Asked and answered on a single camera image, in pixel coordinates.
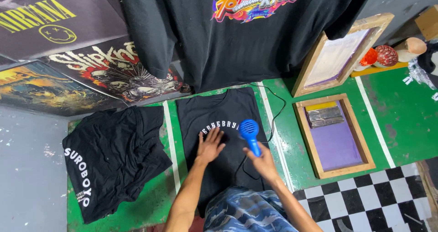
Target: checkered floor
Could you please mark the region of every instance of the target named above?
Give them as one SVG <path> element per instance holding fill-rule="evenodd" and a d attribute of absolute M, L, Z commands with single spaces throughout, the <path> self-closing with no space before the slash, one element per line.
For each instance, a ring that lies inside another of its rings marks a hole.
<path fill-rule="evenodd" d="M 428 231 L 424 219 L 431 217 L 415 164 L 293 195 L 324 232 L 421 232 Z"/>

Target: black power cord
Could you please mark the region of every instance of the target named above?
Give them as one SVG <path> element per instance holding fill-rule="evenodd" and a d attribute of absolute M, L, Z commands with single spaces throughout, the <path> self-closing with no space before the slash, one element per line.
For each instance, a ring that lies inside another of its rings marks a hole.
<path fill-rule="evenodd" d="M 268 143 L 269 141 L 272 140 L 272 136 L 274 135 L 274 130 L 275 130 L 274 120 L 275 120 L 275 118 L 277 118 L 277 117 L 283 112 L 284 108 L 285 108 L 286 105 L 287 105 L 287 102 L 286 102 L 286 100 L 282 99 L 280 96 L 278 96 L 278 95 L 276 95 L 275 93 L 273 93 L 272 90 L 271 90 L 269 87 L 267 87 L 267 86 L 254 85 L 254 84 L 246 83 L 246 82 L 242 82 L 242 83 L 240 83 L 240 84 L 249 84 L 249 85 L 251 85 L 251 86 L 258 86 L 258 87 L 264 87 L 264 88 L 267 88 L 267 89 L 271 92 L 271 94 L 273 94 L 273 95 L 275 95 L 277 98 L 283 100 L 283 103 L 284 103 L 283 108 L 281 108 L 280 112 L 277 113 L 277 115 L 276 115 L 275 117 L 273 117 L 273 119 L 272 119 L 272 122 L 271 122 L 271 136 L 269 137 L 269 140 L 267 140 L 266 142 L 261 142 L 261 143 Z M 247 159 L 248 159 L 248 156 L 245 156 L 244 159 L 242 160 L 242 162 L 240 163 L 239 167 L 237 168 L 236 172 L 234 172 L 234 179 L 237 178 L 237 172 L 238 172 L 238 170 L 240 169 L 240 167 L 242 167 L 242 170 L 244 171 L 244 173 L 246 173 L 250 178 L 252 178 L 252 179 L 254 179 L 254 180 L 259 180 L 259 179 L 260 179 L 260 176 L 258 176 L 258 178 L 255 178 L 254 176 L 252 176 L 251 174 L 249 174 L 248 172 L 245 171 L 245 163 L 246 163 L 246 160 L 247 160 Z M 263 181 L 262 181 L 261 184 L 263 185 L 263 190 L 265 190 L 265 185 L 263 184 Z"/>

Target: hand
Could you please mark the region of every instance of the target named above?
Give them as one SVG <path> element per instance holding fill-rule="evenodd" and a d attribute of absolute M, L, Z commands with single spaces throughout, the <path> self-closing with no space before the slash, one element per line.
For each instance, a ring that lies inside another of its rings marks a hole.
<path fill-rule="evenodd" d="M 255 169 L 270 184 L 274 183 L 276 180 L 281 180 L 269 148 L 265 147 L 260 142 L 258 142 L 258 146 L 260 147 L 261 151 L 259 157 L 256 157 L 251 150 L 244 147 L 244 152 L 246 153 L 248 158 L 252 160 L 252 164 L 254 165 Z"/>
<path fill-rule="evenodd" d="M 215 160 L 215 158 L 225 147 L 224 143 L 219 145 L 222 136 L 223 131 L 219 132 L 219 127 L 210 130 L 205 141 L 204 134 L 199 132 L 199 146 L 196 159 L 199 159 L 204 164 L 208 164 L 209 162 Z"/>

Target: gray wall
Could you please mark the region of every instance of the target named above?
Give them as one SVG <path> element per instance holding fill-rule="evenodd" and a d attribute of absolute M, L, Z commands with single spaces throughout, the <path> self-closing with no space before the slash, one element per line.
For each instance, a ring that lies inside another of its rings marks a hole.
<path fill-rule="evenodd" d="M 0 231 L 67 230 L 67 120 L 0 107 Z"/>
<path fill-rule="evenodd" d="M 438 4 L 438 0 L 368 0 L 364 9 L 359 14 L 358 19 L 386 12 L 394 14 L 394 19 L 376 42 L 376 45 L 385 44 L 387 42 L 392 45 L 402 38 L 407 37 L 407 35 L 409 35 L 408 37 L 421 37 L 421 35 L 416 35 L 416 32 L 419 33 L 419 30 L 415 22 L 408 22 L 409 26 L 403 25 L 409 19 L 415 17 L 425 7 L 436 4 Z"/>

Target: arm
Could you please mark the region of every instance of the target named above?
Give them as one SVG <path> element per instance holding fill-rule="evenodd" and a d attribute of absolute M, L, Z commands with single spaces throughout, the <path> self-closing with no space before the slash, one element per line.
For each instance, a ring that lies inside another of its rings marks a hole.
<path fill-rule="evenodd" d="M 219 145 L 222 135 L 223 131 L 219 132 L 218 127 L 207 134 L 205 141 L 202 132 L 199 133 L 198 154 L 170 208 L 164 232 L 189 230 L 198 205 L 205 168 L 225 147 L 223 143 Z"/>
<path fill-rule="evenodd" d="M 252 160 L 254 167 L 260 175 L 271 185 L 278 195 L 291 224 L 299 232 L 322 232 L 320 227 L 309 216 L 304 207 L 284 185 L 277 169 L 275 168 L 271 151 L 260 142 L 258 145 L 261 150 L 260 157 L 256 157 L 248 148 L 244 148 L 244 152 L 247 154 L 248 158 Z"/>

